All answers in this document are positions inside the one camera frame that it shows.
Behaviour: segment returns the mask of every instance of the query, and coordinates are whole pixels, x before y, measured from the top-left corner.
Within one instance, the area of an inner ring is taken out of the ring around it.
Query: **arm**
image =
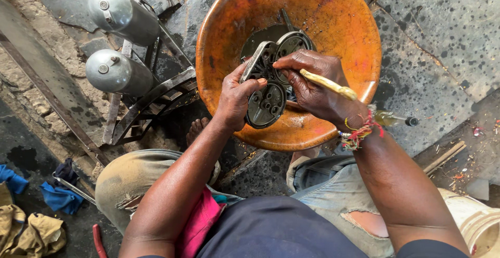
[[[123,236],[120,258],[174,257],[174,245],[199,200],[228,138],[245,125],[248,96],[265,79],[238,81],[246,64],[223,82],[219,106],[210,123],[186,152],[149,188]]]
[[[297,95],[297,102],[314,116],[332,122],[339,130],[360,128],[366,106],[348,101],[306,81],[296,70],[302,68],[348,86],[339,59],[300,50],[274,63],[282,69]],[[469,255],[464,238],[434,184],[389,134],[379,131],[361,142],[354,152],[359,172],[387,226],[397,252],[407,242],[429,239],[446,242]]]

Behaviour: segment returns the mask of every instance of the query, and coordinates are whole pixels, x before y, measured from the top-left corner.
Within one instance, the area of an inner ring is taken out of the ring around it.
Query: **brown cloth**
[[[26,214],[12,204],[5,182],[0,184],[0,204],[0,258],[40,258],[66,244],[62,220],[33,213],[25,223]]]

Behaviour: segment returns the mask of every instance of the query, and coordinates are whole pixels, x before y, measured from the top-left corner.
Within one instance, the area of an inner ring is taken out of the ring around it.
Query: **orange bowl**
[[[341,59],[350,87],[369,103],[380,74],[382,52],[377,25],[364,0],[216,0],[203,21],[196,49],[199,94],[213,115],[222,80],[240,64],[243,44],[254,31],[282,23],[284,8],[292,24],[314,42],[318,52]],[[248,124],[236,132],[252,146],[293,152],[337,136],[334,125],[287,106],[265,129]]]

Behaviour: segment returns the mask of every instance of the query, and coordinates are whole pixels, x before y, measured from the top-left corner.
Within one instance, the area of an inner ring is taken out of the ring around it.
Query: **silver metal cylinder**
[[[159,35],[156,15],[134,0],[89,0],[87,5],[98,27],[133,44],[148,46]]]
[[[153,74],[145,66],[111,49],[99,50],[85,63],[93,87],[132,97],[144,96],[153,86]]]

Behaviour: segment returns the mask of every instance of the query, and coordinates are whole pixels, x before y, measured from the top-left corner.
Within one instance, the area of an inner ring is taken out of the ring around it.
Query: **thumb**
[[[293,88],[295,95],[298,99],[305,98],[309,95],[310,89],[306,79],[295,70],[282,70],[282,73],[286,76]]]
[[[267,79],[259,78],[259,79],[249,79],[246,82],[240,84],[237,87],[237,95],[241,96],[250,96],[257,90],[263,89],[264,86],[267,85]]]

